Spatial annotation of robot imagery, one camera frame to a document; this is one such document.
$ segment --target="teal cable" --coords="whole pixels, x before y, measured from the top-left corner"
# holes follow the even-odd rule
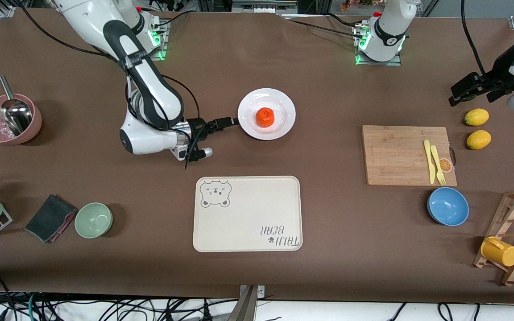
[[[31,294],[31,297],[29,297],[29,304],[27,307],[29,308],[29,317],[31,318],[31,321],[35,321],[35,318],[33,317],[33,298],[35,297],[35,294]]]

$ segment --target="white tray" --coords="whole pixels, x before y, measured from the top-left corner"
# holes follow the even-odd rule
[[[202,177],[195,186],[199,252],[295,251],[303,243],[293,176]]]

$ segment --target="lemon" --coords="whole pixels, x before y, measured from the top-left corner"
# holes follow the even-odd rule
[[[465,114],[465,123],[469,126],[480,126],[489,119],[489,112],[483,108],[475,108]]]
[[[467,147],[470,149],[481,149],[491,143],[491,134],[484,130],[478,130],[467,137]]]

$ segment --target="folded cloth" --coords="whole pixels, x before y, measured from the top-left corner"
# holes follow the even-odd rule
[[[25,227],[42,242],[53,238],[57,232],[63,232],[67,224],[73,219],[77,208],[63,201],[55,195],[49,195],[35,216]]]

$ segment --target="light green bowl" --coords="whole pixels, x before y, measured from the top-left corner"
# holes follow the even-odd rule
[[[98,238],[112,226],[112,213],[102,203],[90,203],[75,218],[75,230],[85,239]]]

